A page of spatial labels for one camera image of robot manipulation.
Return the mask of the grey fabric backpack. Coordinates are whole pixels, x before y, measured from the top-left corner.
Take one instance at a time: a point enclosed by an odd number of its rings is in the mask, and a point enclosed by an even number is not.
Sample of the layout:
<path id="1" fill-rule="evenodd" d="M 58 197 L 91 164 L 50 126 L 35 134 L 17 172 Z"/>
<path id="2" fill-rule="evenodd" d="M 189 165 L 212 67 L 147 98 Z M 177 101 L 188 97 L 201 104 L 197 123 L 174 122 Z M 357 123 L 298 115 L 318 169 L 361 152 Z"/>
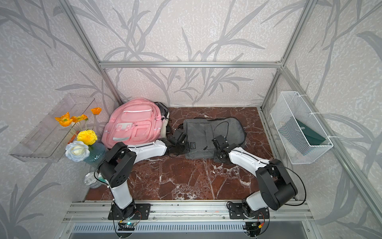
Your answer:
<path id="1" fill-rule="evenodd" d="M 215 146 L 212 140 L 222 135 L 229 144 L 243 146 L 246 132 L 241 122 L 233 117 L 219 119 L 186 119 L 178 127 L 188 135 L 190 151 L 187 159 L 213 159 Z"/>

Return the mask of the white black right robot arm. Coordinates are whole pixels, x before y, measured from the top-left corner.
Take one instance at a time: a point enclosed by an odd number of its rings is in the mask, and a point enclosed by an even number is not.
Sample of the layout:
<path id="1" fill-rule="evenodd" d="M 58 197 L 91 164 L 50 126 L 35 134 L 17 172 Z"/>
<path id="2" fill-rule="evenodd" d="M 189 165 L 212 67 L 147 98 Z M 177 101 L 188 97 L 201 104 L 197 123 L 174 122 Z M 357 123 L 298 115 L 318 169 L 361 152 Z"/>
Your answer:
<path id="1" fill-rule="evenodd" d="M 254 217 L 255 212 L 263 208 L 278 210 L 298 194 L 295 183 L 281 161 L 255 156 L 236 144 L 229 144 L 221 135 L 212 142 L 218 159 L 239 165 L 257 178 L 259 191 L 242 200 L 246 217 Z"/>

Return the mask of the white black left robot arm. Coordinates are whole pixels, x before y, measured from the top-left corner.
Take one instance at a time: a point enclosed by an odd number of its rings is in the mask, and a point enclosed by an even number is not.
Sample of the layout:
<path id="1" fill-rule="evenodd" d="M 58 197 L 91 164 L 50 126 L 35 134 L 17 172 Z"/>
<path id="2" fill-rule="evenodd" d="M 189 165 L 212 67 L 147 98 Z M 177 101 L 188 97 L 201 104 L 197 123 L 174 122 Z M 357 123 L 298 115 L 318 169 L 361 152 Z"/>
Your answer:
<path id="1" fill-rule="evenodd" d="M 152 157 L 186 154 L 189 151 L 187 137 L 183 130 L 177 129 L 170 137 L 160 138 L 150 143 L 126 145 L 118 142 L 106 153 L 98 170 L 105 179 L 113 195 L 114 203 L 120 211 L 134 208 L 134 201 L 127 183 L 134 164 Z"/>

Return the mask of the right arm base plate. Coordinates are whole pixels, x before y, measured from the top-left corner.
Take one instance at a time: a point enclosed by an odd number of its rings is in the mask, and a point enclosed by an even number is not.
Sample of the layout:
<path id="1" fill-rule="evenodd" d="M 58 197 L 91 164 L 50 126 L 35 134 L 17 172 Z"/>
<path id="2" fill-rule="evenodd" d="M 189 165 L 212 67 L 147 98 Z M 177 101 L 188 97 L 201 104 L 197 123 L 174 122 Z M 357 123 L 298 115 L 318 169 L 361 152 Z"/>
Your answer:
<path id="1" fill-rule="evenodd" d="M 245 203 L 233 203 L 231 201 L 226 203 L 226 207 L 230 219 L 267 220 L 270 217 L 268 208 L 260 208 L 259 210 L 254 211 Z"/>

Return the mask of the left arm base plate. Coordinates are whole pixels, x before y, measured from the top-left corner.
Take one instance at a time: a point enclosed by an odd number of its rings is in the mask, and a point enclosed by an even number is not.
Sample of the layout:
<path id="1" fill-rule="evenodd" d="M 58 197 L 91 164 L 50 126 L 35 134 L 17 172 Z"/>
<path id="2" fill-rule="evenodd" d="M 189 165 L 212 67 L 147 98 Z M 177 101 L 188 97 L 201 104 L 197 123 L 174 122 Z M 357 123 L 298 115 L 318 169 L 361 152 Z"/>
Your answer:
<path id="1" fill-rule="evenodd" d="M 120 209 L 112 203 L 108 220 L 148 220 L 151 204 L 132 202 L 125 209 Z"/>

